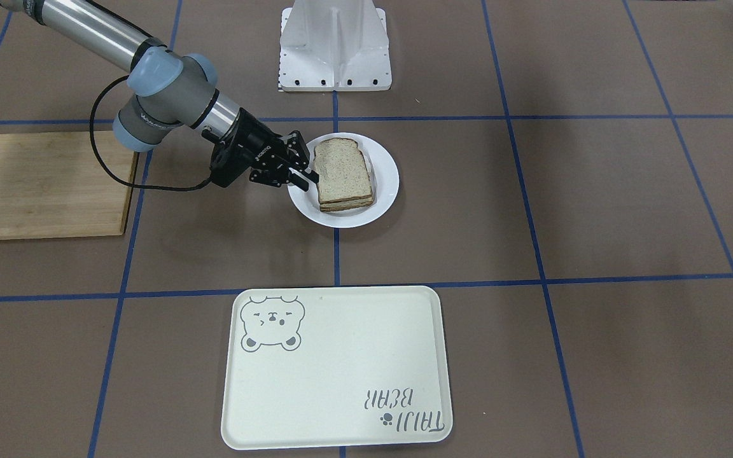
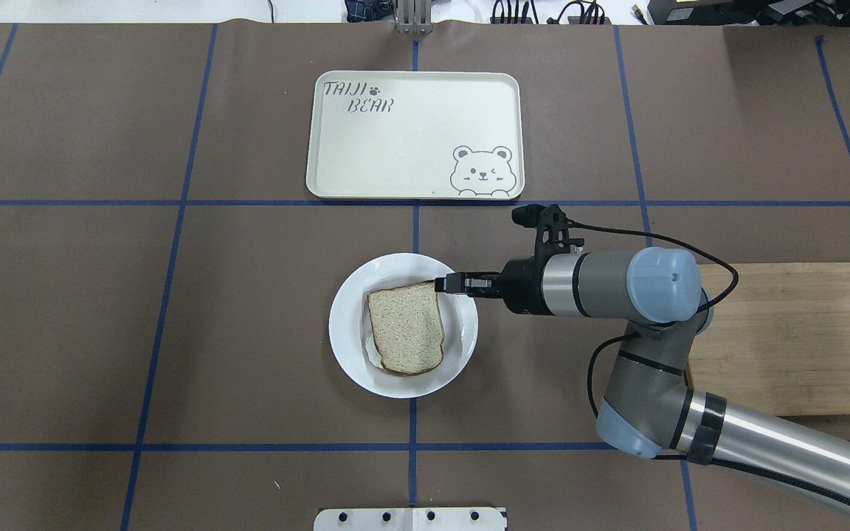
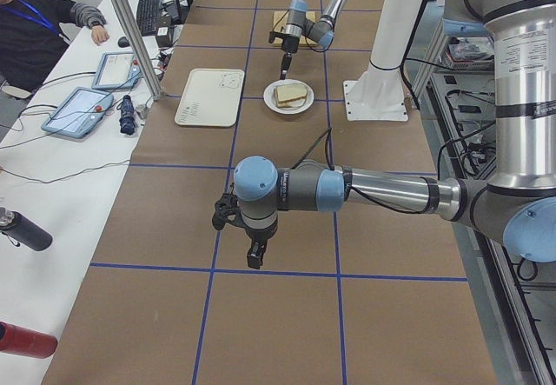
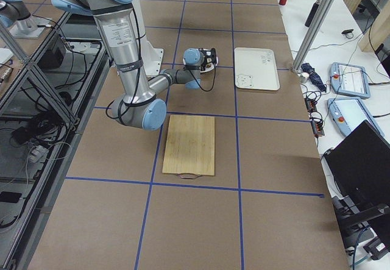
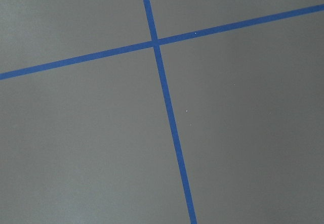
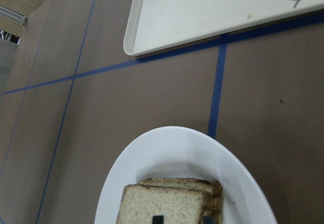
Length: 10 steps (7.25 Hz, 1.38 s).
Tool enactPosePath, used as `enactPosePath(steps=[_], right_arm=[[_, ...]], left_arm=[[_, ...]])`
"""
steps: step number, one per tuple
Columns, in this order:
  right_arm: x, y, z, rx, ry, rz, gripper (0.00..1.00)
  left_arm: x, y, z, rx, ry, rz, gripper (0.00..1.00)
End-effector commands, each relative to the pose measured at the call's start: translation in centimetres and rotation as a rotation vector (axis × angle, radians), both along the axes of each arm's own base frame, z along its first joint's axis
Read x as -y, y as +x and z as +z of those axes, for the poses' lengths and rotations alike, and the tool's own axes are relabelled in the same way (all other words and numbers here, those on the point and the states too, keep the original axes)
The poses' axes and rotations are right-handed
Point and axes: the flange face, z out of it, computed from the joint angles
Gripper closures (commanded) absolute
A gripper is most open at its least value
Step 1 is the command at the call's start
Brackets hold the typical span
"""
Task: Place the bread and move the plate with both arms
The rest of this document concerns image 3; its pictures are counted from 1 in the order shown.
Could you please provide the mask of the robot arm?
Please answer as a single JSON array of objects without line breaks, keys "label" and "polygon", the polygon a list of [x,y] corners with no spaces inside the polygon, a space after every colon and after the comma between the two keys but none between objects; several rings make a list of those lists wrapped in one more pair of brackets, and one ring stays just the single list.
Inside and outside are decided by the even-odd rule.
[{"label": "robot arm", "polygon": [[481,24],[494,42],[496,170],[487,181],[397,176],[304,161],[277,169],[251,156],[235,167],[236,224],[262,265],[281,210],[332,212],[370,201],[475,229],[532,262],[555,258],[555,0],[446,0],[445,18]]},{"label": "robot arm", "polygon": [[276,38],[281,39],[280,80],[284,80],[289,72],[290,65],[304,37],[313,41],[322,51],[326,51],[334,41],[334,29],[337,18],[347,0],[330,0],[321,16],[312,21],[307,17],[308,4],[304,0],[292,0],[284,17],[285,25],[280,30],[272,29],[268,41],[273,43]]}]

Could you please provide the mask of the person's hand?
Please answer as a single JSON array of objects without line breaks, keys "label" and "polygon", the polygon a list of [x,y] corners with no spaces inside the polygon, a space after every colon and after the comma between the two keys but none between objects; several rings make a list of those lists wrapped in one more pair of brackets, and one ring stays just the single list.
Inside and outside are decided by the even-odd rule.
[{"label": "person's hand", "polygon": [[99,46],[109,40],[109,33],[102,25],[92,26],[91,29],[91,39],[95,45]]}]

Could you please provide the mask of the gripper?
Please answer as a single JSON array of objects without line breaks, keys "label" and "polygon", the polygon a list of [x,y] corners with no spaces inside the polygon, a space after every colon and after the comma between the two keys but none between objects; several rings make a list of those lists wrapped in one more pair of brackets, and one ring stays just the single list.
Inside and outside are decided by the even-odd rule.
[{"label": "gripper", "polygon": [[250,227],[245,229],[251,240],[251,245],[247,252],[247,265],[249,268],[260,269],[263,266],[263,258],[268,241],[275,235],[277,229],[278,222],[273,222],[263,229],[254,229]]},{"label": "gripper", "polygon": [[299,49],[299,37],[285,36],[281,42],[281,49],[284,52],[284,55],[281,60],[281,73],[279,79],[283,80],[286,78],[290,69],[293,54],[295,54]]}]

